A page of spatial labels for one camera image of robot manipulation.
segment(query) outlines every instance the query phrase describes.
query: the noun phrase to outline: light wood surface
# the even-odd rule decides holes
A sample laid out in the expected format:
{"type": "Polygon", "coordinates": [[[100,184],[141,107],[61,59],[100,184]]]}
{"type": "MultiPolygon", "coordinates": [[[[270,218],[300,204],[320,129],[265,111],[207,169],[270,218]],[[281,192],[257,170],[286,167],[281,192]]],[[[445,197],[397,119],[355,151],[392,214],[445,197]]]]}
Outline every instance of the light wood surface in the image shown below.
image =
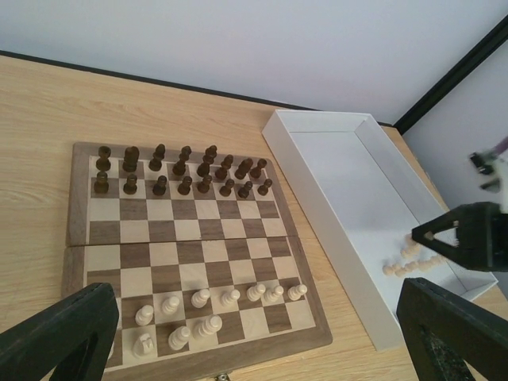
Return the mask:
{"type": "MultiPolygon", "coordinates": [[[[60,298],[71,174],[76,141],[176,147],[273,156],[261,129],[275,108],[0,57],[2,181],[0,194],[0,329],[60,298]]],[[[385,131],[428,186],[432,185],[396,130],[385,131]]],[[[376,352],[302,209],[276,166],[302,239],[333,343],[243,368],[234,380],[416,379],[406,348],[376,352]]],[[[508,318],[494,287],[477,302],[508,318]]]]}

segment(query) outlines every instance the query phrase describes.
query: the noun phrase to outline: chess pawn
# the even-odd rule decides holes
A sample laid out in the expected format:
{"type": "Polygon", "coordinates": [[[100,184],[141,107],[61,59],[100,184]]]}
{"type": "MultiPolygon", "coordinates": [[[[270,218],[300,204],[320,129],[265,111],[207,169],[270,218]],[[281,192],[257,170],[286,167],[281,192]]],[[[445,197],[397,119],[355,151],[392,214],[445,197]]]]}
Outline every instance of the chess pawn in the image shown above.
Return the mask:
{"type": "Polygon", "coordinates": [[[162,160],[164,159],[164,154],[166,153],[166,147],[164,144],[159,144],[153,153],[153,159],[150,160],[148,164],[148,168],[150,168],[154,172],[160,171],[162,168],[162,160]]]}
{"type": "Polygon", "coordinates": [[[127,180],[124,184],[124,193],[125,194],[135,194],[137,191],[137,176],[133,173],[129,173],[127,176],[127,180]]]}
{"type": "Polygon", "coordinates": [[[108,193],[110,185],[108,184],[108,174],[104,171],[100,171],[97,174],[97,179],[94,183],[94,191],[98,194],[108,193]]]}
{"type": "Polygon", "coordinates": [[[167,177],[166,176],[159,176],[157,179],[157,183],[153,186],[153,194],[155,196],[162,196],[164,193],[166,193],[166,185],[167,185],[167,177]]]}
{"type": "Polygon", "coordinates": [[[186,326],[184,327],[178,327],[173,332],[171,332],[171,335],[169,335],[169,338],[167,339],[167,343],[169,344],[169,347],[174,351],[179,351],[185,345],[189,342],[189,339],[191,338],[191,330],[188,329],[186,326]]]}
{"type": "Polygon", "coordinates": [[[178,185],[178,193],[183,196],[187,196],[191,192],[192,178],[190,176],[185,176],[182,180],[182,183],[178,185]]]}
{"type": "Polygon", "coordinates": [[[152,318],[153,318],[153,307],[147,304],[146,306],[142,306],[136,312],[135,320],[136,324],[143,326],[150,324],[152,318]]]}
{"type": "Polygon", "coordinates": [[[198,183],[198,191],[201,193],[206,193],[210,190],[210,184],[212,183],[212,176],[205,175],[203,176],[203,180],[198,183]]]}
{"type": "Polygon", "coordinates": [[[205,288],[195,292],[190,299],[190,303],[196,308],[203,308],[208,299],[210,299],[210,292],[205,288]]]}
{"type": "Polygon", "coordinates": [[[253,179],[258,179],[261,177],[261,173],[263,173],[263,168],[267,166],[267,161],[265,159],[257,160],[257,165],[251,170],[250,176],[253,179]]]}
{"type": "Polygon", "coordinates": [[[98,156],[99,158],[95,162],[95,167],[99,171],[108,171],[111,169],[111,162],[110,162],[110,156],[111,156],[111,148],[106,147],[105,145],[98,148],[98,156]]]}

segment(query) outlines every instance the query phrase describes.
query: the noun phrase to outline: chessboard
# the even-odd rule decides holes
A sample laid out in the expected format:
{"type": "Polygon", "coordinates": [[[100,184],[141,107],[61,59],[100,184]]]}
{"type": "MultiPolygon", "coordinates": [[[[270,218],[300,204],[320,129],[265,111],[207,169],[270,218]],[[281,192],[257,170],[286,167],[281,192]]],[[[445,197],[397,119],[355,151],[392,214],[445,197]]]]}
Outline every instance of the chessboard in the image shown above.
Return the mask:
{"type": "MultiPolygon", "coordinates": [[[[148,168],[153,149],[140,148],[138,191],[126,194],[127,174],[121,165],[125,147],[110,146],[110,189],[96,194],[99,145],[74,146],[62,295],[97,282],[113,286],[120,318],[104,379],[198,379],[331,343],[272,163],[258,179],[247,175],[238,180],[234,172],[245,157],[235,156],[228,176],[236,182],[234,192],[223,197],[219,189],[225,180],[215,177],[209,192],[197,191],[203,154],[193,152],[186,167],[193,188],[182,196],[177,191],[182,177],[171,171],[180,151],[166,150],[162,168],[154,172],[148,168]],[[156,197],[152,188],[160,175],[167,176],[167,192],[156,197]],[[265,179],[273,185],[261,196],[256,189],[265,179]],[[247,198],[239,198],[237,192],[247,181],[254,186],[247,198]],[[284,293],[275,301],[253,302],[247,290],[256,284],[267,290],[281,286],[284,293]],[[287,292],[300,284],[308,291],[292,300],[287,292]],[[203,289],[210,298],[196,308],[192,296],[203,289]],[[240,298],[225,306],[221,298],[233,289],[240,298]],[[167,315],[161,306],[170,297],[180,305],[167,315]],[[153,319],[139,326],[136,314],[143,306],[153,307],[153,319]],[[221,318],[218,332],[191,337],[180,350],[170,348],[168,337],[178,327],[194,332],[210,315],[221,318]],[[142,334],[152,338],[154,349],[139,357],[133,346],[142,334]]],[[[215,163],[224,156],[217,155],[215,163]]],[[[217,168],[212,165],[210,174],[217,168]]]]}

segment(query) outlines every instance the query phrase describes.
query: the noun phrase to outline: white tray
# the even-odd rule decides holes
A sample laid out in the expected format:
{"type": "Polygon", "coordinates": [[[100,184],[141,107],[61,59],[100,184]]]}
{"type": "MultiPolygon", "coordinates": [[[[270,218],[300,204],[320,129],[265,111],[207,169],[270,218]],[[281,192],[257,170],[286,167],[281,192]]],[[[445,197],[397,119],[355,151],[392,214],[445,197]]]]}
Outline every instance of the white tray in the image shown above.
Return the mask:
{"type": "MultiPolygon", "coordinates": [[[[385,276],[382,267],[407,263],[404,236],[444,210],[370,114],[277,110],[263,135],[372,343],[377,350],[399,346],[403,278],[385,276]]],[[[419,258],[433,254],[424,248],[419,258]]],[[[491,273],[452,262],[408,277],[425,277],[467,300],[497,283],[491,273]]]]}

